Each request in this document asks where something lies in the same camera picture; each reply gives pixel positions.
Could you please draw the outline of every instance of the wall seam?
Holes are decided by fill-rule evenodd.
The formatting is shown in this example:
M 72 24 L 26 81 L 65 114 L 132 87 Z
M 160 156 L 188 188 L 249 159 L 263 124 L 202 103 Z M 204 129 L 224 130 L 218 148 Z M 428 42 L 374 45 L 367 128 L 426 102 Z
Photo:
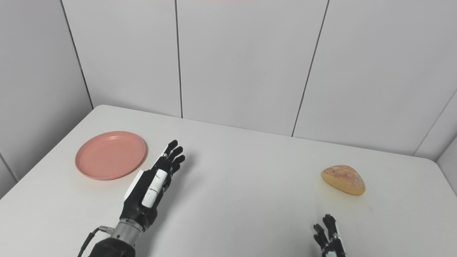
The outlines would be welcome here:
M 176 45 L 178 47 L 178 75 L 179 75 L 179 100 L 181 104 L 181 118 L 183 118 L 182 114 L 182 87 L 181 87 L 181 56 L 179 50 L 179 28 L 178 28 L 178 3 L 175 0 L 175 18 L 176 18 Z
M 5 167 L 6 169 L 8 170 L 8 172 L 11 174 L 11 176 L 14 178 L 14 180 L 16 180 L 16 183 L 19 182 L 19 179 L 16 177 L 16 175 L 13 173 L 13 171 L 11 170 L 10 166 L 8 165 L 8 163 L 6 163 L 5 159 L 3 158 L 3 155 L 0 153 L 0 161 L 2 161 L 4 164 L 5 164 Z
M 83 67 L 81 66 L 81 61 L 80 61 L 80 57 L 78 55 L 78 50 L 76 49 L 76 45 L 74 44 L 73 34 L 70 29 L 70 23 L 68 23 L 67 13 L 65 12 L 65 7 L 64 7 L 64 3 L 62 2 L 62 0 L 60 0 L 60 4 L 62 6 L 62 11 L 64 12 L 65 21 L 67 22 L 68 31 L 70 32 L 71 42 L 73 43 L 74 53 L 76 54 L 76 59 L 78 60 L 78 65 L 80 66 L 81 75 L 83 76 L 84 86 L 86 88 L 87 96 L 89 97 L 90 106 L 92 107 L 92 110 L 93 110 L 94 104 L 92 103 L 92 98 L 90 97 L 89 88 L 87 87 L 87 82 L 85 80 L 85 76 L 84 76 L 84 72 L 83 72 Z
M 320 34 L 322 33 L 322 28 L 324 27 L 325 16 L 327 15 L 327 10 L 329 8 L 330 0 L 327 0 L 327 6 L 325 7 L 324 17 L 322 18 L 322 23 L 320 25 L 319 34 L 317 35 L 316 46 L 314 47 L 313 57 L 311 58 L 311 63 L 309 64 L 308 76 L 306 77 L 305 87 L 303 88 L 302 99 L 300 100 L 300 105 L 298 106 L 297 117 L 295 118 L 295 123 L 292 129 L 292 137 L 295 133 L 295 127 L 297 126 L 298 116 L 300 115 L 300 110 L 302 109 L 303 99 L 305 97 L 306 87 L 308 85 L 309 75 L 311 74 L 311 69 L 313 67 L 314 57 L 316 56 L 317 46 L 319 44 Z
M 446 110 L 447 106 L 449 105 L 449 103 L 451 102 L 451 100 L 454 98 L 455 94 L 457 92 L 457 88 L 455 89 L 454 93 L 452 94 L 451 98 L 449 98 L 449 100 L 447 101 L 446 105 L 444 106 L 444 108 L 441 110 L 440 114 L 438 115 L 438 118 L 436 118 L 435 122 L 433 123 L 433 125 L 430 127 L 429 131 L 427 132 L 427 134 L 425 134 L 425 137 L 422 139 L 422 141 L 419 143 L 419 146 L 416 148 L 416 151 L 414 151 L 414 153 L 412 154 L 413 156 L 416 155 L 417 151 L 419 150 L 420 146 L 422 145 L 422 143 L 425 141 L 425 139 L 427 138 L 427 136 L 430 134 L 430 131 L 432 131 L 433 127 L 435 126 L 435 124 L 438 122 L 438 120 L 440 119 L 441 115 L 443 114 L 444 110 Z

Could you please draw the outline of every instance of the black cable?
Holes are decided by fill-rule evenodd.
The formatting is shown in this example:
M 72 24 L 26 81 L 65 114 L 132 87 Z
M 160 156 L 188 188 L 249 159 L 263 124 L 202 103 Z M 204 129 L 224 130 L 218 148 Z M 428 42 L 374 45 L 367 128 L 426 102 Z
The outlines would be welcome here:
M 100 228 L 96 228 L 94 231 L 92 231 L 91 233 L 89 233 L 89 235 L 87 236 L 86 240 L 84 241 L 83 245 L 81 246 L 81 250 L 78 254 L 78 257 L 81 257 L 84 253 L 84 250 L 86 249 L 86 247 L 89 245 L 90 241 L 92 240 L 92 238 L 94 238 L 95 236 L 95 233 L 97 233 L 98 231 L 100 230 Z

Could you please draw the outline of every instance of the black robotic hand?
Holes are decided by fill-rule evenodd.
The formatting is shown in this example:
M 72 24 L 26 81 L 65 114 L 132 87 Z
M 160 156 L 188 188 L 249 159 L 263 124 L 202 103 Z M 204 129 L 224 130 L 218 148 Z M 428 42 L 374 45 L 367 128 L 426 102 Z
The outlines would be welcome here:
M 90 233 L 81 247 L 78 257 L 99 230 L 111 234 L 95 244 L 89 257 L 135 257 L 135 244 L 157 218 L 157 206 L 164 192 L 171 184 L 171 177 L 185 160 L 178 141 L 173 140 L 159 156 L 154 166 L 147 171 L 140 171 L 124 197 L 119 223 L 116 228 L 100 226 Z
M 134 220 L 143 231 L 153 224 L 157 206 L 171 184 L 171 177 L 185 160 L 185 156 L 180 155 L 182 152 L 178 141 L 173 140 L 150 170 L 137 175 L 126 194 L 120 220 Z
M 335 218 L 326 214 L 322 218 L 324 225 L 327 227 L 329 238 L 325 235 L 324 229 L 319 225 L 314 225 L 314 239 L 322 250 L 322 257 L 346 257 L 341 236 L 338 234 Z

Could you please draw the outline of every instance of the bread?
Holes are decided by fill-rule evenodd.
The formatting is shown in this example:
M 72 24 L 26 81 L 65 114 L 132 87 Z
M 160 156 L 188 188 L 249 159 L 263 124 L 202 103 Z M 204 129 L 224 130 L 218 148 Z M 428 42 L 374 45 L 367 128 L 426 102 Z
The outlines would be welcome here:
M 350 166 L 336 165 L 326 168 L 321 176 L 325 182 L 343 192 L 353 195 L 362 195 L 365 192 L 365 183 Z

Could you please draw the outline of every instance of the white table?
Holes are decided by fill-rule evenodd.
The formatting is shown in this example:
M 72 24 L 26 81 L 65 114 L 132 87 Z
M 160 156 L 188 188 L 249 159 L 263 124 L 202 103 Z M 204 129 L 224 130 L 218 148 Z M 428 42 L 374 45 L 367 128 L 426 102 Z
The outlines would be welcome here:
M 352 257 L 457 254 L 457 198 L 432 161 L 99 106 L 1 199 L 2 256 L 76 256 L 95 227 L 116 225 L 137 172 L 97 181 L 74 165 L 85 141 L 113 130 L 145 140 L 142 169 L 172 139 L 187 156 L 137 257 L 319 257 L 312 227 L 326 213 Z M 364 195 L 321 179 L 338 164 L 359 171 Z

